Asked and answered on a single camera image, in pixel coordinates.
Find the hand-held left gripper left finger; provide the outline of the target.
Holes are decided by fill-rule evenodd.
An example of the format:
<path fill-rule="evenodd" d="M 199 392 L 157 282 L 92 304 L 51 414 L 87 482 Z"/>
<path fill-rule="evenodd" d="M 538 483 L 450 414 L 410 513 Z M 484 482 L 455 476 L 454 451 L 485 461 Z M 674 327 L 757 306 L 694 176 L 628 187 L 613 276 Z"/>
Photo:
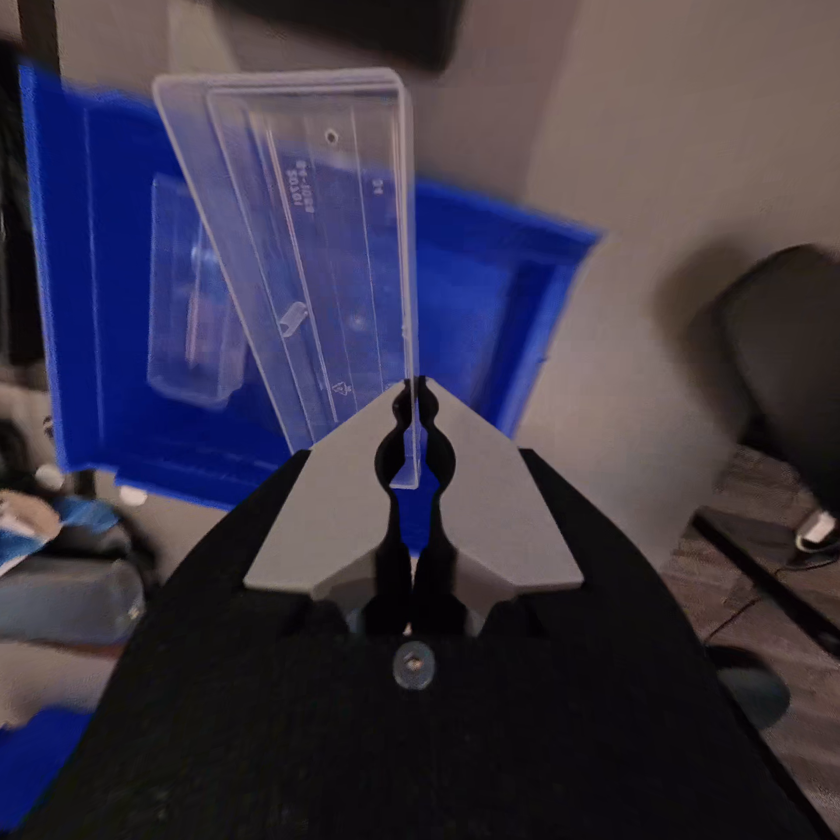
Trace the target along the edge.
<path fill-rule="evenodd" d="M 413 386 L 393 385 L 309 449 L 247 590 L 306 595 L 358 613 L 367 634 L 404 634 L 412 565 L 392 483 L 407 462 Z"/>

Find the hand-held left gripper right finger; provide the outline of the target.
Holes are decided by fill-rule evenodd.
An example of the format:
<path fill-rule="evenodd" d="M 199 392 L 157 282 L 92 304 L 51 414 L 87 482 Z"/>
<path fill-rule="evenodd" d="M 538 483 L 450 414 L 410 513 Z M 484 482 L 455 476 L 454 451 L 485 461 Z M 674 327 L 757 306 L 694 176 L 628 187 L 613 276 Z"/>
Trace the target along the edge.
<path fill-rule="evenodd" d="M 415 633 L 474 634 L 498 604 L 581 588 L 520 449 L 431 377 L 416 396 L 437 488 L 415 571 Z"/>

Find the blue plastic bin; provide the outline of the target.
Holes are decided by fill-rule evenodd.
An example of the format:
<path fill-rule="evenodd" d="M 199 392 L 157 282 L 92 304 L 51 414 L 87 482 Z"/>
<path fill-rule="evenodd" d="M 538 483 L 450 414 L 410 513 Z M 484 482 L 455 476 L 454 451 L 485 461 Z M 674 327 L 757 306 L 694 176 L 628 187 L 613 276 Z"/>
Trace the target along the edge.
<path fill-rule="evenodd" d="M 231 509 L 290 456 L 256 364 L 222 411 L 153 391 L 152 187 L 181 180 L 154 106 L 19 68 L 59 463 Z M 416 186 L 419 367 L 512 436 L 598 235 L 433 182 Z"/>

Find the clear plastic drawer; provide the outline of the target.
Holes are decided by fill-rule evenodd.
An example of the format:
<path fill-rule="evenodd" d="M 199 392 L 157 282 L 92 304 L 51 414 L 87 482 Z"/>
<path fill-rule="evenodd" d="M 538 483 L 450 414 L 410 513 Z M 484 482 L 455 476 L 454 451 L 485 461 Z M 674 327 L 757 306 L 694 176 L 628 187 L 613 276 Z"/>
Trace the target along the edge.
<path fill-rule="evenodd" d="M 408 90 L 367 67 L 152 91 L 289 451 L 310 448 L 418 374 Z"/>
<path fill-rule="evenodd" d="M 165 398 L 221 412 L 245 381 L 245 333 L 187 185 L 158 174 L 151 199 L 146 379 Z"/>

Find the blue cloth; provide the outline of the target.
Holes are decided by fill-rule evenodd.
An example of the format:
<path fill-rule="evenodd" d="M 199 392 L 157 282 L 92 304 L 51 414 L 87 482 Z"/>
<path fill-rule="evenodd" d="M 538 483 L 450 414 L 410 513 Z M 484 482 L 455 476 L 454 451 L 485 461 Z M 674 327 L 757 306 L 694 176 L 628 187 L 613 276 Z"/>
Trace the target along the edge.
<path fill-rule="evenodd" d="M 59 537 L 79 527 L 102 534 L 119 524 L 110 506 L 99 500 L 58 496 L 53 500 L 13 490 L 1 491 L 1 575 Z"/>

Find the dark teal round object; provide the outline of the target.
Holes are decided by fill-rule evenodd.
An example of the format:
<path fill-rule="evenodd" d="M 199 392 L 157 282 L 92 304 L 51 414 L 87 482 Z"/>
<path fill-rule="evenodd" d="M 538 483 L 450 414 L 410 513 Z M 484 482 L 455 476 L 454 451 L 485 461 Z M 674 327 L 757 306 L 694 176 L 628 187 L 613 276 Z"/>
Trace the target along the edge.
<path fill-rule="evenodd" d="M 770 664 L 742 647 L 708 645 L 717 677 L 752 726 L 775 726 L 791 707 L 791 690 Z"/>

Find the black office chair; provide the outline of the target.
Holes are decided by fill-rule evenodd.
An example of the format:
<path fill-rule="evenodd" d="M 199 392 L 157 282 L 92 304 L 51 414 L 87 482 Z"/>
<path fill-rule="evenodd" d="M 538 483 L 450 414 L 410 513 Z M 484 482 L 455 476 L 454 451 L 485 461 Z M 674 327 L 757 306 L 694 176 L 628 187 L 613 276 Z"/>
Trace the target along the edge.
<path fill-rule="evenodd" d="M 815 245 L 773 253 L 721 294 L 712 321 L 749 406 L 741 441 L 792 467 L 815 499 L 797 549 L 838 548 L 838 256 Z"/>

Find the blue plastic object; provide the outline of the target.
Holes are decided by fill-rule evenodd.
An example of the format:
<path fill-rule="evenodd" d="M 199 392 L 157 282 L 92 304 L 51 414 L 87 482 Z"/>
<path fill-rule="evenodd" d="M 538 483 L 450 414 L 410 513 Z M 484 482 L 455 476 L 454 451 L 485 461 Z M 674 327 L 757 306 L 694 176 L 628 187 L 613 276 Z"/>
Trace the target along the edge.
<path fill-rule="evenodd" d="M 48 707 L 24 725 L 1 730 L 1 831 L 25 820 L 68 761 L 92 713 Z"/>

